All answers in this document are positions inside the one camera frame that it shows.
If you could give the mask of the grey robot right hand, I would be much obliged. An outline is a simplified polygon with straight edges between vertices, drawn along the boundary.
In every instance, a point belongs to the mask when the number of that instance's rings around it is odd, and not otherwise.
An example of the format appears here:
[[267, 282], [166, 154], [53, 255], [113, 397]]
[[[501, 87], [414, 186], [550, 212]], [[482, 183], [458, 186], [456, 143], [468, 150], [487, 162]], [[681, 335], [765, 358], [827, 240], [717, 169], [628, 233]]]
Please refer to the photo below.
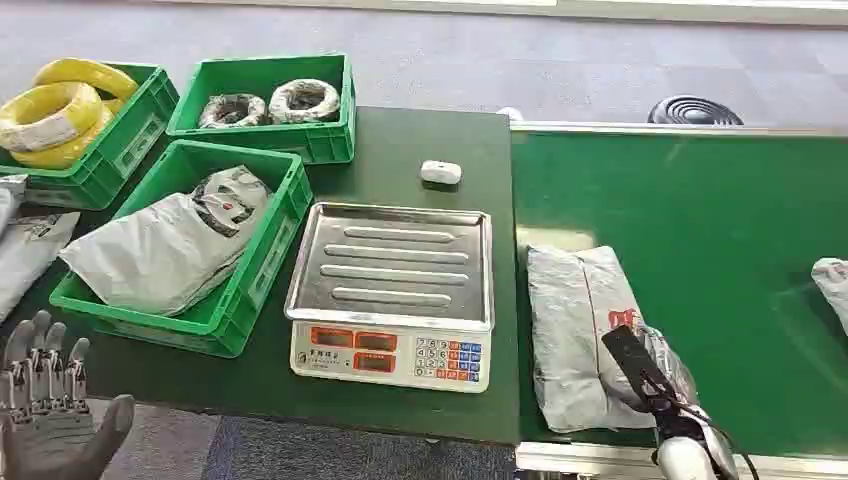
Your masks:
[[685, 432], [691, 422], [683, 419], [680, 406], [698, 403], [696, 384], [665, 336], [647, 325], [621, 325], [601, 341], [632, 390], [627, 404], [651, 414], [662, 439]]

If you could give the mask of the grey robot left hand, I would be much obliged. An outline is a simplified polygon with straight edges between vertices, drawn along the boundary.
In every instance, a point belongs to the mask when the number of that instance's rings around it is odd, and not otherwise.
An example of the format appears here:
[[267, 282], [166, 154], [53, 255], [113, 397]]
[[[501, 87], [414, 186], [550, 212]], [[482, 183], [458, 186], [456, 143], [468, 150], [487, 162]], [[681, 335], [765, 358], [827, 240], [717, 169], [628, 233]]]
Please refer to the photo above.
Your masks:
[[114, 397], [100, 422], [88, 402], [78, 338], [63, 351], [67, 327], [46, 310], [19, 322], [1, 357], [1, 476], [4, 479], [99, 479], [128, 437], [136, 401]]

